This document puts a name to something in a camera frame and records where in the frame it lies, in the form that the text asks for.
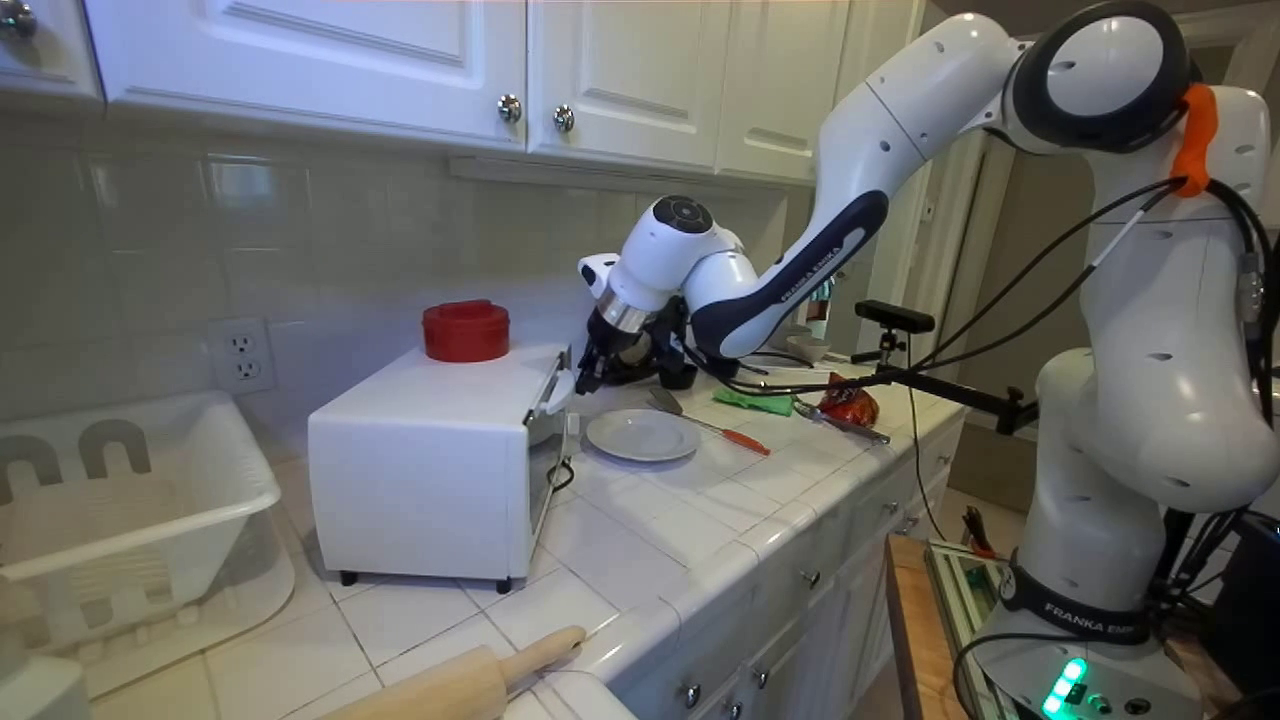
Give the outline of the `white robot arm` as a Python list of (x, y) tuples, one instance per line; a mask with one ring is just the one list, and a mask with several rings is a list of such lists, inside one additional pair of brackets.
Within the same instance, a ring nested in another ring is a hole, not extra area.
[(575, 385), (726, 379), (887, 220), (954, 136), (1079, 151), (1086, 265), (1064, 285), (1086, 339), (1036, 374), (1036, 495), (981, 634), (954, 660), (1036, 720), (1202, 720), (1159, 649), (1200, 553), (1276, 479), (1267, 370), (1276, 246), (1256, 220), (1267, 103), (1209, 84), (1150, 0), (1098, 0), (1036, 38), (953, 17), (856, 84), (815, 142), (799, 240), (753, 266), (689, 194), (658, 194), (597, 294)]

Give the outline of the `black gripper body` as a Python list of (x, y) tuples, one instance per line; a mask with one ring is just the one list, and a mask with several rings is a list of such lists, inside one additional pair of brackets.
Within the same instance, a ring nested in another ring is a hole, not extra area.
[(662, 389), (689, 389), (697, 367), (677, 349), (677, 333), (682, 326), (681, 306), (662, 306), (639, 333), (610, 326), (598, 311), (589, 317), (585, 360), (605, 360), (605, 385), (635, 385), (654, 374)]

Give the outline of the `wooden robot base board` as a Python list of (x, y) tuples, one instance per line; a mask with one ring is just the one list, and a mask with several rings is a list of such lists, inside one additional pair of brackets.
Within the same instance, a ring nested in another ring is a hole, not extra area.
[(1181, 628), (1128, 644), (1018, 608), (1003, 559), (920, 537), (892, 537), (885, 553), (912, 720), (1223, 720), (1238, 702)]

